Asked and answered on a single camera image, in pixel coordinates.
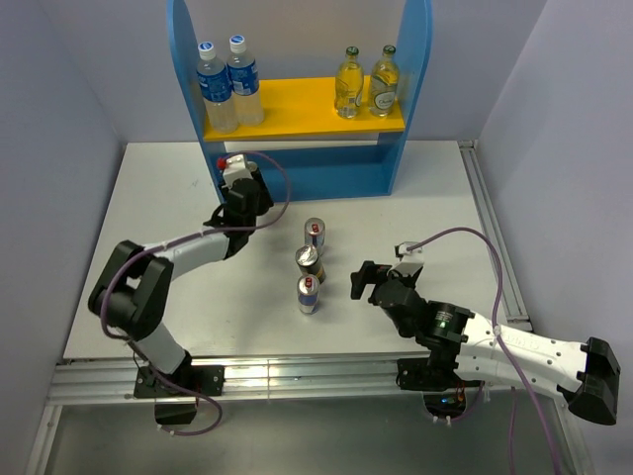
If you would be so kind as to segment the near red bull can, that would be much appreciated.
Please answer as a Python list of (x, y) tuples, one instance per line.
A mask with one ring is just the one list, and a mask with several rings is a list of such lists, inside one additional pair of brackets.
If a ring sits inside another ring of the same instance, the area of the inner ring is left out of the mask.
[(297, 283), (298, 305), (302, 313), (311, 315), (317, 310), (319, 281), (311, 274), (303, 275)]

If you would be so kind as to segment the green-capped glass bottle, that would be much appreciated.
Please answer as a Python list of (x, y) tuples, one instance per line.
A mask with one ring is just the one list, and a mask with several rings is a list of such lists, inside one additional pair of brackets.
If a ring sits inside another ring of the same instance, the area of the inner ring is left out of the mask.
[(396, 101), (400, 69), (395, 63), (396, 47), (383, 47), (381, 58), (374, 64), (369, 85), (369, 111), (376, 117), (386, 117)]
[(362, 102), (364, 70), (358, 55), (358, 47), (348, 47), (335, 76), (334, 108), (343, 119), (355, 118)]

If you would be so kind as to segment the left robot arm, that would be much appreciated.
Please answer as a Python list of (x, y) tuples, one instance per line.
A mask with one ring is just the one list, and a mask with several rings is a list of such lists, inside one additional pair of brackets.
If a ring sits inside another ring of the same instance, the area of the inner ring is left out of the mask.
[(176, 278), (240, 252), (254, 233), (256, 220), (273, 206), (260, 172), (250, 171), (222, 183), (225, 201), (204, 222), (199, 235), (154, 251), (124, 240), (114, 248), (89, 299), (88, 309), (107, 327), (122, 333), (157, 373), (157, 384), (170, 395), (202, 384), (191, 354), (162, 322), (170, 285)]

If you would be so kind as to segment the blue and yellow shelf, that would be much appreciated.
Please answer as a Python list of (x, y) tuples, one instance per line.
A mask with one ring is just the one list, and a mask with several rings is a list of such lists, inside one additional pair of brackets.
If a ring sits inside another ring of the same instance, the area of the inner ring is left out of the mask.
[(282, 172), (265, 160), (259, 162), (275, 201), (391, 194), (429, 62), (430, 2), (405, 4), (396, 53), (401, 80), (389, 116), (379, 118), (362, 110), (354, 119), (338, 117), (331, 77), (264, 79), (263, 124), (228, 135), (214, 132), (207, 118), (196, 72), (198, 43), (185, 2), (167, 2), (166, 29), (175, 74), (213, 186), (220, 185), (217, 163), (226, 155), (227, 143), (244, 150), (255, 142), (297, 138), (300, 142), (293, 148), (266, 151), (283, 167)]

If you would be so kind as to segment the far red bull can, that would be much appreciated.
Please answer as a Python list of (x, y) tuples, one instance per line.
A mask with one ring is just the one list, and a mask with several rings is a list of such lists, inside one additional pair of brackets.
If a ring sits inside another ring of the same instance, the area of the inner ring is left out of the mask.
[(324, 251), (325, 222), (316, 217), (308, 218), (304, 225), (305, 245), (312, 245), (319, 254)]

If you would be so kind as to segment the aluminium side rail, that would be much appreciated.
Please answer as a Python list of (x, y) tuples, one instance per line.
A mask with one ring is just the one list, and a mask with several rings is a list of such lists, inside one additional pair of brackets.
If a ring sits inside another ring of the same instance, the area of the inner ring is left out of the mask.
[(493, 202), (478, 162), (475, 141), (458, 141), (458, 147), (470, 182), (483, 233), (496, 247), (502, 269), (502, 305), (510, 327), (532, 332), (519, 286), (497, 221)]

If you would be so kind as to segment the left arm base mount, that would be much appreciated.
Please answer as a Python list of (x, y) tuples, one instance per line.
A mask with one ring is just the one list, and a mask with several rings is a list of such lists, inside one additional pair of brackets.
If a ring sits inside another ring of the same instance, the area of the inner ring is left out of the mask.
[[(178, 436), (202, 435), (217, 428), (223, 419), (224, 410), (216, 397), (222, 394), (224, 383), (222, 365), (191, 366), (171, 378), (151, 366), (143, 366), (136, 374), (133, 397), (154, 401), (154, 420), (159, 429)], [(217, 410), (216, 419), (204, 428), (185, 429), (203, 403)]]

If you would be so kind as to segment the aluminium front rail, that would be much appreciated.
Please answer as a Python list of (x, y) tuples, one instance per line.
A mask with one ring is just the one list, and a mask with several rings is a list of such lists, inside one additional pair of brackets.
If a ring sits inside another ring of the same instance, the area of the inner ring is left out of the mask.
[[(225, 368), (222, 393), (228, 401), (288, 400), (401, 395), (397, 361), (427, 351), (246, 358), (197, 358)], [(129, 358), (74, 361), (55, 368), (45, 403), (81, 406), (138, 403), (137, 368)]]

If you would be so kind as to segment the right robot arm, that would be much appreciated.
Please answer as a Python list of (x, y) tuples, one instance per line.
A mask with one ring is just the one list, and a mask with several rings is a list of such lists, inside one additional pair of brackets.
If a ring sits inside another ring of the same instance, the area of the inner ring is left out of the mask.
[(469, 309), (420, 297), (415, 290), (420, 272), (420, 265), (402, 273), (367, 260), (350, 276), (352, 299), (360, 299), (371, 286), (369, 303), (390, 318), (399, 336), (430, 352), (398, 361), (396, 383), (401, 389), (439, 392), (481, 382), (529, 384), (538, 394), (562, 398), (585, 421), (615, 425), (621, 368), (607, 341), (562, 341), (494, 327)]

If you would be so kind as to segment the red bull can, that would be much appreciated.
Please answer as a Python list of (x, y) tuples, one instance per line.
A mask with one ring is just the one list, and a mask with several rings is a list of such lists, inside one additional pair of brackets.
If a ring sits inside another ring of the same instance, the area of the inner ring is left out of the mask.
[(311, 315), (317, 310), (319, 281), (311, 274), (303, 275), (297, 283), (298, 305), (302, 313)]
[(324, 251), (325, 222), (316, 217), (308, 218), (304, 225), (305, 245), (312, 245), (319, 254)]

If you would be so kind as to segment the right plastic water bottle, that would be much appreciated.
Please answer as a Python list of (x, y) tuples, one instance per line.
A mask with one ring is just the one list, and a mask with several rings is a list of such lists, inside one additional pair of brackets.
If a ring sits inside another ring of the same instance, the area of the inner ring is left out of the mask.
[(259, 95), (259, 73), (254, 54), (242, 35), (229, 39), (230, 55), (226, 65), (234, 93), (235, 110), (241, 125), (255, 127), (264, 120)]

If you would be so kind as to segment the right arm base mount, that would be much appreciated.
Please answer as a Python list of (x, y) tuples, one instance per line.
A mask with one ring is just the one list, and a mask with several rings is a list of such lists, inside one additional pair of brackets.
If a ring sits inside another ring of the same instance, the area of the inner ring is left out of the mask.
[(466, 381), (453, 370), (432, 366), (430, 357), (400, 358), (397, 370), (396, 385), (422, 394), (423, 409), (435, 425), (451, 427), (484, 400), (483, 381)]

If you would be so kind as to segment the left plastic water bottle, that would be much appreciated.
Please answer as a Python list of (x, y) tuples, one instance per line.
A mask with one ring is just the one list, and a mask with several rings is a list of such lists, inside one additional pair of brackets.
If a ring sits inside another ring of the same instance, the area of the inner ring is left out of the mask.
[(198, 83), (210, 124), (216, 132), (230, 134), (238, 128), (238, 119), (226, 64), (211, 42), (198, 44), (198, 54)]

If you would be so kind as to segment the plastic water bottle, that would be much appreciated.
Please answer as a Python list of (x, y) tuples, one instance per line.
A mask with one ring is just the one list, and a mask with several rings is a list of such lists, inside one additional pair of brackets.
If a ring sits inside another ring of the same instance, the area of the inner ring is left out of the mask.
[(238, 119), (226, 64), (211, 42), (198, 44), (198, 54), (198, 83), (210, 124), (216, 132), (230, 134), (238, 128)]
[(234, 93), (235, 110), (241, 125), (255, 127), (264, 120), (259, 95), (259, 73), (254, 54), (242, 35), (229, 39), (230, 55), (226, 65)]

